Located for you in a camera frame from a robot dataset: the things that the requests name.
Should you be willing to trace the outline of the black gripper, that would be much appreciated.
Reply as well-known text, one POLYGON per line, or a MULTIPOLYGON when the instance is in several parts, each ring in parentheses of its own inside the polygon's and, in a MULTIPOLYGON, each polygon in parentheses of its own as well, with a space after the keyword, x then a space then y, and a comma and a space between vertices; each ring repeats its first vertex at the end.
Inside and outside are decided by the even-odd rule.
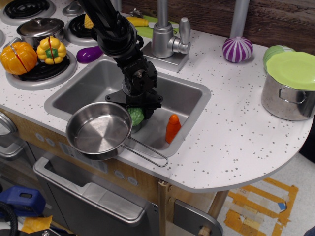
POLYGON ((143 108, 144 119, 150 119, 156 108, 161 108, 163 97, 156 92, 145 91, 140 95, 126 94, 122 89, 105 96, 107 102, 123 107, 143 108))

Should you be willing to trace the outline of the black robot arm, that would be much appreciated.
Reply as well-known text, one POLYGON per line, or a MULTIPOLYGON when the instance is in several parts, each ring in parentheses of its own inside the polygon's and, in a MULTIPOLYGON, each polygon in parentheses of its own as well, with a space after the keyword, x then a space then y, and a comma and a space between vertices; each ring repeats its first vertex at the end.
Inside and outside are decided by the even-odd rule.
POLYGON ((124 75, 122 89, 106 96, 106 101, 124 108, 141 108, 149 119, 163 98, 154 89, 158 73, 143 56, 143 39, 135 27, 115 10, 109 0, 81 0, 80 5, 94 24, 99 48, 112 57, 124 75))

